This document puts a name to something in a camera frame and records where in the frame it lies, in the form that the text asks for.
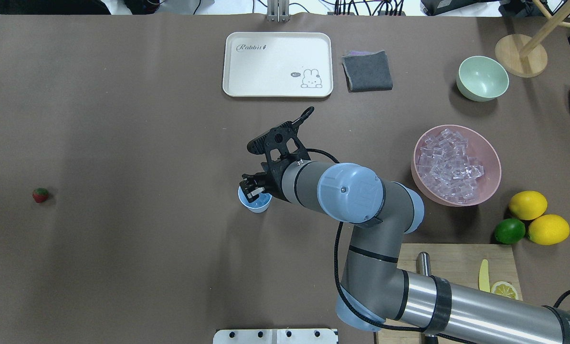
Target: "pink bowl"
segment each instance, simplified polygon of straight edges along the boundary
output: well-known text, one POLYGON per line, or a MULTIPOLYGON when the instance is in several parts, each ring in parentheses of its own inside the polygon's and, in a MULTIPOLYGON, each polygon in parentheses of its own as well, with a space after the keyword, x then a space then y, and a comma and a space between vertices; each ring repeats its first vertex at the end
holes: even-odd
POLYGON ((482 135, 466 127, 456 126, 455 124, 446 124, 444 126, 437 126, 426 131, 414 146, 414 153, 412 155, 412 164, 410 165, 412 171, 412 179, 414 183, 419 188, 419 190, 427 196, 430 200, 451 207, 466 207, 469 205, 480 204, 493 196, 499 187, 501 182, 501 163, 499 162, 499 157, 497 157, 497 152, 493 146, 491 146, 482 135), (453 131, 459 131, 466 139, 468 139, 467 154, 470 157, 477 157, 482 166, 484 167, 484 175, 478 178, 478 200, 470 203, 455 203, 447 201, 437 194, 433 193, 423 182, 419 172, 416 169, 416 161, 421 154, 421 148, 425 145, 425 139, 430 135, 438 135, 440 131, 450 128, 453 131))

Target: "lemon slice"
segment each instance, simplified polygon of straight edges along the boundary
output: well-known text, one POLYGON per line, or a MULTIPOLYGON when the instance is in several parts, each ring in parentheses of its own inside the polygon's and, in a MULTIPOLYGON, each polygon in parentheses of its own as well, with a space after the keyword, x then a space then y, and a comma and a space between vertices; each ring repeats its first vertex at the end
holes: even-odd
POLYGON ((493 294, 506 296, 506 298, 520 300, 520 298, 518 297, 518 291, 516 291, 516 288, 514 288, 514 285, 511 285, 507 281, 495 282, 493 287, 491 287, 491 292, 493 294))

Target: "mint green bowl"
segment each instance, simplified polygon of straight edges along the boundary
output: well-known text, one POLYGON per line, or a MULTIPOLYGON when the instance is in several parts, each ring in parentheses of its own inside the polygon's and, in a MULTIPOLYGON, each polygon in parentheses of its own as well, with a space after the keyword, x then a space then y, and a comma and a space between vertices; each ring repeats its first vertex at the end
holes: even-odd
POLYGON ((468 57, 459 66, 457 88, 470 100, 488 102, 504 94, 508 85, 506 70, 489 57, 468 57))

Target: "yellow knife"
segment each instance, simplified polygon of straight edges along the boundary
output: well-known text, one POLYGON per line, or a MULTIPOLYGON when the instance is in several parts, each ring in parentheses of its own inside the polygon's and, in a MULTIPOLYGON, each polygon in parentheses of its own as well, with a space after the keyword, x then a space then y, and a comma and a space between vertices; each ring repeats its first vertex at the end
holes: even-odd
POLYGON ((478 274, 478 289, 486 292, 491 292, 490 284, 488 283, 488 260, 483 259, 480 264, 480 272, 478 274))

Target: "ice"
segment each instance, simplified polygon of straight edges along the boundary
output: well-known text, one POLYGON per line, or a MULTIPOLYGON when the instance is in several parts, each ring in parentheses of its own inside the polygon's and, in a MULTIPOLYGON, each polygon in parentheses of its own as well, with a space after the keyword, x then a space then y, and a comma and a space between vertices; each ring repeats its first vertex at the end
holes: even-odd
POLYGON ((416 166, 423 184, 447 201, 476 201, 477 179, 484 175, 484 167, 477 158, 467 155, 468 140, 446 128, 427 137, 424 143, 416 166))

